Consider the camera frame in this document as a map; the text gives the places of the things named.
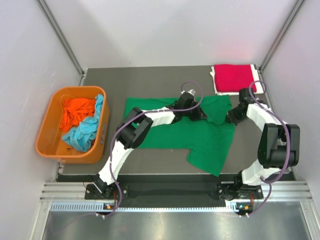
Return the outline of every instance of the gray table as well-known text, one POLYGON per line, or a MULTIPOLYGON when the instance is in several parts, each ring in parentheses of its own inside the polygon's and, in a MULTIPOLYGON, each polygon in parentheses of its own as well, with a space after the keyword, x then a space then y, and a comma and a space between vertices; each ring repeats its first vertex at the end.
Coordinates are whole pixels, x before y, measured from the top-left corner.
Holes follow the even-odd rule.
MULTIPOLYGON (((168 66, 89 69, 85 85, 102 87, 107 94, 110 119, 102 159, 95 164, 66 164, 63 174, 96 174, 109 157, 112 135, 123 118, 126 99, 167 98, 180 96, 180 86, 185 81, 196 81, 205 96, 214 95, 210 66, 168 66)), ((198 93, 197 86, 189 85, 198 93)), ((238 96, 230 97, 233 107, 238 96)), ((223 174, 238 173, 257 159, 261 132, 247 120, 236 127, 229 154, 222 169, 223 174)), ((202 170, 189 164, 187 149, 136 149, 123 165, 122 174, 198 174, 202 170)))

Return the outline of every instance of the green cloth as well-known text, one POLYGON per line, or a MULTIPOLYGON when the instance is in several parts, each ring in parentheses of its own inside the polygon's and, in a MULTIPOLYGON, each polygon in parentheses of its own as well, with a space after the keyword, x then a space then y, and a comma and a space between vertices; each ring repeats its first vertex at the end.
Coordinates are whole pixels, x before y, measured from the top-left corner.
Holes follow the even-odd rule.
MULTIPOLYGON (((128 98, 124 115, 126 116, 134 107, 155 110, 176 100, 178 99, 128 98)), ((219 176, 235 133, 235 126, 225 122, 226 113, 232 108, 232 104, 228 95, 205 96, 201 108, 208 115, 207 120, 191 121, 188 117, 183 117, 175 124, 152 127, 139 147, 190 149, 190 154, 187 156, 189 163, 219 176)))

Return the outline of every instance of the folded red cloth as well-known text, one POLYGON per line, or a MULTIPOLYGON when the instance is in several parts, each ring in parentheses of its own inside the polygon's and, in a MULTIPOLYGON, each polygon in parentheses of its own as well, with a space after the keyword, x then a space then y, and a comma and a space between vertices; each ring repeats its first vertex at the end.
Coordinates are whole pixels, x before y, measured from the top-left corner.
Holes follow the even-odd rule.
MULTIPOLYGON (((254 81, 250 65, 219 64, 213 67, 214 83, 218 92, 239 92, 254 81)), ((257 92, 256 86, 252 87, 254 92, 257 92)))

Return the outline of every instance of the label on bin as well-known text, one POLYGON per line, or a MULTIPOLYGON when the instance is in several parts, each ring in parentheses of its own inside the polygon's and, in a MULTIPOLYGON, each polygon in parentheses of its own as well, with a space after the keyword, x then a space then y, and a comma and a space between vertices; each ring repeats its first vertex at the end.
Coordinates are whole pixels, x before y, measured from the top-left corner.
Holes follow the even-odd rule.
POLYGON ((106 134, 106 129, 107 129, 107 124, 104 123, 103 129, 102 129, 102 136, 101 136, 101 138, 100 138, 100 143, 101 143, 101 145, 104 144, 104 138, 105 138, 105 134, 106 134))

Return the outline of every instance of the clothing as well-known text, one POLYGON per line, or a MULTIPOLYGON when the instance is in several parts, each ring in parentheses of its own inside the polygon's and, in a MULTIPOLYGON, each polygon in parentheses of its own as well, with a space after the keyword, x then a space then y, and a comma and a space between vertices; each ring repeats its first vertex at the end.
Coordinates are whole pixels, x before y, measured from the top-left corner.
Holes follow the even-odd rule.
MULTIPOLYGON (((128 98, 124 115, 134 107, 155 110, 176 100, 177 98, 128 98)), ((205 96, 201 108, 208 115, 207 120, 191 121, 188 117, 183 117, 174 124, 152 127, 140 148, 190 149, 187 160, 192 165, 219 176, 235 133, 235 126, 225 122, 226 113, 232 108, 232 104, 228 95, 205 96)))
POLYGON ((218 64, 214 65, 214 83, 218 92, 239 92, 254 82, 250 65, 218 64))
POLYGON ((60 129, 63 132, 69 131, 72 127, 78 126, 86 117, 93 117, 95 113, 95 99, 73 98, 63 102, 63 116, 60 129))
POLYGON ((86 117, 79 123, 78 127, 72 127, 67 134, 62 136, 63 141, 65 141, 69 146, 74 147, 79 152, 87 152, 91 148, 93 140, 95 140, 97 136, 104 96, 102 94, 98 94, 95 99, 94 116, 86 117))

